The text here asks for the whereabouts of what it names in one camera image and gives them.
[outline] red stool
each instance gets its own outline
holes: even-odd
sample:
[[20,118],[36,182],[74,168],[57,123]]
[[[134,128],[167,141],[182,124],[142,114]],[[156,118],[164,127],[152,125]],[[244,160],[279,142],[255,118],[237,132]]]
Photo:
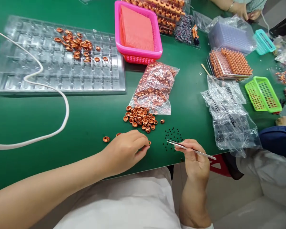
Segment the red stool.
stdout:
[[[222,158],[222,155],[218,154],[218,155],[214,155],[213,157],[216,157],[217,160],[213,160],[213,159],[209,158],[209,160],[210,160],[210,170],[212,172],[218,173],[220,175],[223,175],[223,176],[226,176],[226,177],[231,177],[231,175],[229,173],[229,170],[228,170],[228,168],[226,166],[226,163],[224,162],[224,160]],[[215,165],[217,163],[220,164],[220,167],[221,167],[220,169],[212,166],[212,165]]]

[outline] pink basket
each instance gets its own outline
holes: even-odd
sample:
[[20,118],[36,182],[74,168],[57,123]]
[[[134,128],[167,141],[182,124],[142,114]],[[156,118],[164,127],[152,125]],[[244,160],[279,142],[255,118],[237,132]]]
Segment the pink basket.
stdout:
[[[143,49],[136,49],[123,46],[120,39],[120,10],[121,5],[136,11],[148,17],[152,23],[153,29],[153,48],[154,51],[148,51]],[[118,51],[124,56],[128,63],[144,64],[147,65],[149,62],[160,59],[163,53],[162,42],[160,38],[160,32],[158,27],[157,15],[147,9],[129,4],[123,1],[116,1],[115,4],[115,43],[117,45]]]

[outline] white cable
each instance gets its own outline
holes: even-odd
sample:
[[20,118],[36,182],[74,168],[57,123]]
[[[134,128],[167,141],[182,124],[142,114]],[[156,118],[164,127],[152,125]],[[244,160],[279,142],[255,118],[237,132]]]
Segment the white cable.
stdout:
[[58,130],[56,130],[55,132],[53,132],[51,134],[48,134],[48,135],[45,135],[45,136],[41,136],[41,137],[38,137],[38,138],[34,138],[34,139],[31,139],[31,140],[28,140],[28,141],[25,141],[25,142],[20,142],[20,143],[10,144],[10,145],[0,144],[0,150],[7,150],[7,149],[15,149],[15,148],[20,148],[20,147],[23,147],[23,146],[26,146],[26,145],[30,145],[32,143],[35,143],[35,142],[38,142],[38,141],[41,141],[41,140],[53,137],[54,135],[60,133],[65,128],[65,126],[67,124],[70,110],[69,110],[69,103],[68,103],[67,97],[60,90],[57,90],[57,89],[55,89],[55,88],[53,88],[51,86],[45,85],[45,84],[35,83],[35,82],[32,82],[32,81],[28,80],[31,76],[38,75],[39,73],[41,73],[44,70],[44,67],[42,66],[42,64],[31,53],[29,53],[27,50],[25,50],[22,46],[18,45],[16,42],[12,41],[11,39],[9,39],[7,36],[3,35],[2,33],[0,33],[0,35],[3,36],[4,38],[8,39],[10,42],[14,43],[15,45],[17,45],[19,48],[21,48],[23,51],[25,51],[27,54],[29,54],[39,64],[40,70],[35,72],[35,73],[32,73],[30,75],[25,76],[23,78],[23,80],[25,82],[28,82],[28,83],[31,83],[31,84],[48,87],[48,88],[53,89],[54,91],[57,91],[64,98],[64,101],[65,101],[65,104],[66,104],[66,116],[65,116],[65,119],[63,121],[63,124],[61,125],[61,127]]

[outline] bracelet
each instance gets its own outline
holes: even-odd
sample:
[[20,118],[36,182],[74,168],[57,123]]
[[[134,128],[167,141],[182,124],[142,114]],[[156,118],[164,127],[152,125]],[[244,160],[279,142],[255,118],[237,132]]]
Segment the bracelet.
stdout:
[[232,5],[229,7],[229,9],[228,9],[227,11],[229,11],[229,10],[231,9],[231,7],[233,6],[233,4],[234,4],[234,1],[232,2]]

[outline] tweezers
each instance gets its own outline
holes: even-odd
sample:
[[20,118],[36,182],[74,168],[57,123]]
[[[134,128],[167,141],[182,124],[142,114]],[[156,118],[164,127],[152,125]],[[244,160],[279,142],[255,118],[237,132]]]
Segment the tweezers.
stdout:
[[[178,147],[180,147],[180,148],[188,149],[188,148],[186,148],[184,145],[182,145],[182,144],[180,144],[180,143],[177,143],[177,142],[174,142],[174,141],[172,141],[172,140],[169,140],[169,139],[168,139],[167,142],[168,142],[168,143],[171,143],[171,144],[173,144],[173,145],[175,145],[175,146],[178,146]],[[191,149],[191,150],[193,150],[195,153],[197,153],[197,154],[199,154],[199,155],[202,155],[202,156],[211,158],[211,159],[213,159],[213,160],[216,160],[216,158],[213,157],[213,156],[210,156],[210,155],[208,155],[208,154],[204,154],[204,153],[199,152],[199,151],[194,150],[194,149]]]

